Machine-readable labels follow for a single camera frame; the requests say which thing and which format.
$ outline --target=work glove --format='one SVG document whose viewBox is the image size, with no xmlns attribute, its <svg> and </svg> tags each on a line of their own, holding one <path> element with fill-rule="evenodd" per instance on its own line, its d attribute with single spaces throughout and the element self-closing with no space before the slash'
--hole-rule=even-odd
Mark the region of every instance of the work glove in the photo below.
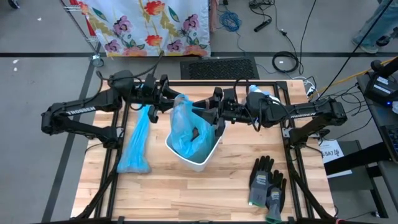
<svg viewBox="0 0 398 224">
<path fill-rule="evenodd" d="M 273 164 L 274 159 L 269 156 L 261 156 L 260 159 L 256 159 L 249 179 L 249 205 L 266 206 L 268 177 L 272 175 Z"/>
<path fill-rule="evenodd" d="M 266 207 L 268 214 L 267 223 L 276 224 L 282 222 L 280 213 L 285 205 L 286 179 L 279 170 L 274 171 L 274 175 L 269 173 Z"/>
</svg>

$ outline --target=wooden table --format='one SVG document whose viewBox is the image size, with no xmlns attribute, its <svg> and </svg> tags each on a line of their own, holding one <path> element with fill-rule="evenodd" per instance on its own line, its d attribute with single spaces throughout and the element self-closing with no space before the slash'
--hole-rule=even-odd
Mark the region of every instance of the wooden table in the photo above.
<svg viewBox="0 0 398 224">
<path fill-rule="evenodd" d="M 291 104 L 307 101 L 302 81 L 286 82 Z M 103 86 L 104 90 L 109 88 L 106 83 Z M 214 90 L 213 86 L 172 86 L 172 88 L 188 95 L 193 101 L 211 96 Z M 273 92 L 271 87 L 261 86 L 261 89 Z M 237 87 L 237 93 L 239 101 L 246 95 L 243 86 Z M 125 216 L 126 220 L 264 221 L 267 209 L 248 205 L 248 178 L 255 159 L 263 155 L 275 159 L 273 169 L 282 171 L 288 180 L 282 219 L 287 220 L 287 217 L 295 216 L 279 125 L 269 129 L 262 128 L 259 133 L 246 124 L 228 125 L 222 142 L 206 169 L 203 172 L 194 172 L 181 164 L 165 146 L 165 138 L 170 132 L 169 116 L 169 113 L 159 113 L 158 123 L 150 124 L 146 159 L 152 172 L 119 175 L 113 219 Z M 93 125 L 109 126 L 112 117 L 112 113 L 97 111 Z M 124 146 L 128 145 L 136 125 L 136 118 L 136 112 L 130 110 Z M 300 127 L 308 122 L 308 118 L 296 119 L 295 122 Z M 98 143 L 97 139 L 89 141 L 88 147 Z M 308 140 L 308 145 L 318 148 L 314 139 Z M 105 152 L 105 149 L 98 146 L 86 153 L 72 217 L 82 212 L 97 192 Z M 320 153 L 304 148 L 302 157 L 309 189 L 326 211 L 334 215 L 333 199 Z M 302 213 L 306 216 L 303 195 L 299 188 L 298 191 Z M 109 189 L 104 196 L 102 216 L 105 216 L 108 197 Z"/>
</svg>

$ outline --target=blue plastic bag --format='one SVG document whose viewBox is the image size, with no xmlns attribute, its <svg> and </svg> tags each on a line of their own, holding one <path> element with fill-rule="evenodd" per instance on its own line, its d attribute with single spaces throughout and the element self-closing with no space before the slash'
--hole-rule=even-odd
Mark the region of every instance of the blue plastic bag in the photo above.
<svg viewBox="0 0 398 224">
<path fill-rule="evenodd" d="M 215 129 L 192 112 L 192 103 L 185 95 L 175 98 L 170 114 L 171 145 L 182 157 L 202 163 L 215 145 Z"/>
<path fill-rule="evenodd" d="M 120 158 L 118 173 L 136 172 L 148 173 L 150 167 L 144 157 L 145 142 L 149 132 L 149 106 L 138 111 L 138 122 L 134 132 L 131 134 L 130 142 Z"/>
</svg>

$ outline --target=floral curtain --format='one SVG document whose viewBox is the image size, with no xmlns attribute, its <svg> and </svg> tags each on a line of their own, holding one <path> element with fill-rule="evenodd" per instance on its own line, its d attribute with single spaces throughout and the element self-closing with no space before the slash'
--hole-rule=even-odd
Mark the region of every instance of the floral curtain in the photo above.
<svg viewBox="0 0 398 224">
<path fill-rule="evenodd" d="M 210 56 L 208 0 L 81 0 L 109 57 Z"/>
</svg>

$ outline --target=white bowl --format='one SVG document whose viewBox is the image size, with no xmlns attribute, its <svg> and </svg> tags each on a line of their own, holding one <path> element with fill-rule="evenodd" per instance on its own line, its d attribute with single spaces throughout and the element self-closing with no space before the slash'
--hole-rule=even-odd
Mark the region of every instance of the white bowl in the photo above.
<svg viewBox="0 0 398 224">
<path fill-rule="evenodd" d="M 167 138 L 165 140 L 165 144 L 168 147 L 168 149 L 170 149 L 170 151 L 172 151 L 180 159 L 180 161 L 183 164 L 185 164 L 186 166 L 188 166 L 189 168 L 193 169 L 196 172 L 201 172 L 205 169 L 207 163 L 209 163 L 211 157 L 213 156 L 214 152 L 216 151 L 217 145 L 225 133 L 225 129 L 224 129 L 223 133 L 221 134 L 221 136 L 216 140 L 216 144 L 214 145 L 213 149 L 211 150 L 211 152 L 209 153 L 209 155 L 207 156 L 205 161 L 203 161 L 202 163 L 192 162 L 192 161 L 180 156 L 178 153 L 176 153 L 174 151 L 174 149 L 172 149 L 171 143 L 169 143 L 170 134 L 167 136 Z"/>
</svg>

